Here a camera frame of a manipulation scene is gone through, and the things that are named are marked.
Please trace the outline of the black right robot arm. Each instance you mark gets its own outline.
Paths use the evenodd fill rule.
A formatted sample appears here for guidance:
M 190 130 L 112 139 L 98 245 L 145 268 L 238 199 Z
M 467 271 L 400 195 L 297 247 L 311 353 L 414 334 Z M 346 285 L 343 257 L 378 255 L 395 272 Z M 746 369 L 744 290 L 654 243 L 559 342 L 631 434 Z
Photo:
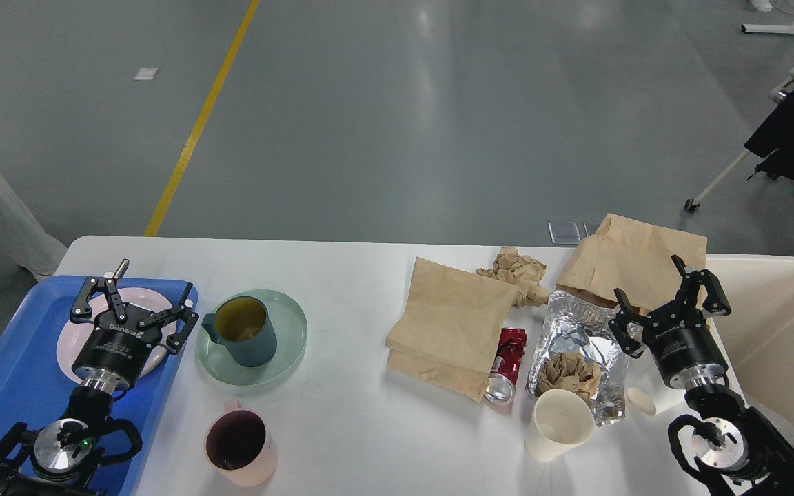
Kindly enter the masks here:
M 674 299 L 640 315 L 615 289 L 618 310 L 608 323 L 624 354 L 649 351 L 664 385 L 683 392 L 693 409 L 668 427 L 671 454 L 712 495 L 731 495 L 744 482 L 749 495 L 794 495 L 794 448 L 730 389 L 730 367 L 706 324 L 731 313 L 718 277 L 687 267 L 678 255 L 671 259 L 681 278 Z

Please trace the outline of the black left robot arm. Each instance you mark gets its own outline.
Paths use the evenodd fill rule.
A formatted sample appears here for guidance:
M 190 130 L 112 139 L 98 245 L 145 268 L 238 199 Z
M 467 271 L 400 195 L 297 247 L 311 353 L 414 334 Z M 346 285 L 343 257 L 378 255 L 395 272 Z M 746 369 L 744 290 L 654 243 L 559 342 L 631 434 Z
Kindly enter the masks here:
M 0 495 L 129 495 L 198 320 L 186 280 L 54 276 L 0 339 Z

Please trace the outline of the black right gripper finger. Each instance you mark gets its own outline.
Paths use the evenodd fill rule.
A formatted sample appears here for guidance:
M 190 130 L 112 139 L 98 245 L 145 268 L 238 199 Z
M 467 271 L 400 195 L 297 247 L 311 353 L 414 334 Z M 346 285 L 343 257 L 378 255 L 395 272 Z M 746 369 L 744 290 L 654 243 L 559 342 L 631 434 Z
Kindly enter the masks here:
M 731 314 L 724 289 L 714 273 L 706 268 L 689 268 L 678 255 L 671 255 L 671 260 L 682 277 L 670 304 L 672 320 L 703 320 Z
M 642 316 L 631 307 L 627 295 L 620 288 L 614 289 L 615 300 L 618 303 L 618 310 L 614 317 L 609 320 L 608 326 L 618 345 L 629 357 L 637 359 L 642 357 L 644 352 L 643 345 L 631 337 L 628 326 L 636 324 L 642 330 L 648 329 L 649 318 Z

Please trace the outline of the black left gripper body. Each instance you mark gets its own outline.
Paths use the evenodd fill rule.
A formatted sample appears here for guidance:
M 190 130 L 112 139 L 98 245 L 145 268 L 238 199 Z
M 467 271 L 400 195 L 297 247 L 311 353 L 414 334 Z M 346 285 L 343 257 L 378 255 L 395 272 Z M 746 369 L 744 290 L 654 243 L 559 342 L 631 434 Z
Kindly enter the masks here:
M 163 327 L 136 328 L 150 318 L 151 314 L 144 311 L 129 311 L 126 323 L 119 324 L 112 311 L 100 313 L 72 363 L 73 373 L 84 380 L 92 373 L 104 371 L 119 377 L 117 387 L 135 386 L 152 348 L 163 338 Z

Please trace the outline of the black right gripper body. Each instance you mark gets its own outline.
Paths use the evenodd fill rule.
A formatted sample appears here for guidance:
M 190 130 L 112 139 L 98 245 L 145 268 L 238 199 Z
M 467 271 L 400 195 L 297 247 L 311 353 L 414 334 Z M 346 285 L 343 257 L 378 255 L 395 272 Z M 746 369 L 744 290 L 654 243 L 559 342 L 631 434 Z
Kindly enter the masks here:
M 694 387 L 693 381 L 716 383 L 726 376 L 728 363 L 699 311 L 682 317 L 680 311 L 659 309 L 646 316 L 642 342 L 667 387 Z

